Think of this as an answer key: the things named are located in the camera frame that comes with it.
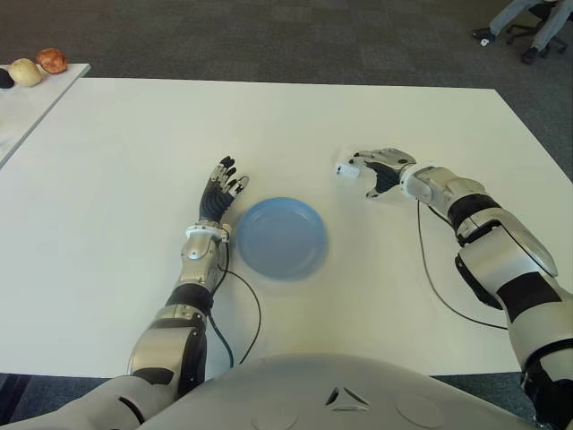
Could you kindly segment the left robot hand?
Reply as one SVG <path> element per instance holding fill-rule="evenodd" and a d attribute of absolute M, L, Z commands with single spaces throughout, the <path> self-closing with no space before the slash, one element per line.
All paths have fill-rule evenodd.
<path fill-rule="evenodd" d="M 214 167 L 201 196 L 200 223 L 219 224 L 236 197 L 247 187 L 250 178 L 236 178 L 235 173 L 235 160 L 230 156 L 224 157 Z"/>

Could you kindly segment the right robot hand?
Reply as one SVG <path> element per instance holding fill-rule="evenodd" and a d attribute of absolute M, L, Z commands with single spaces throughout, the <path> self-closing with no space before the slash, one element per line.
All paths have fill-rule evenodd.
<path fill-rule="evenodd" d="M 414 157 L 395 149 L 362 150 L 356 152 L 348 163 L 356 168 L 369 168 L 376 176 L 374 187 L 366 193 L 367 199 L 375 199 L 400 184 L 403 171 L 417 163 Z"/>

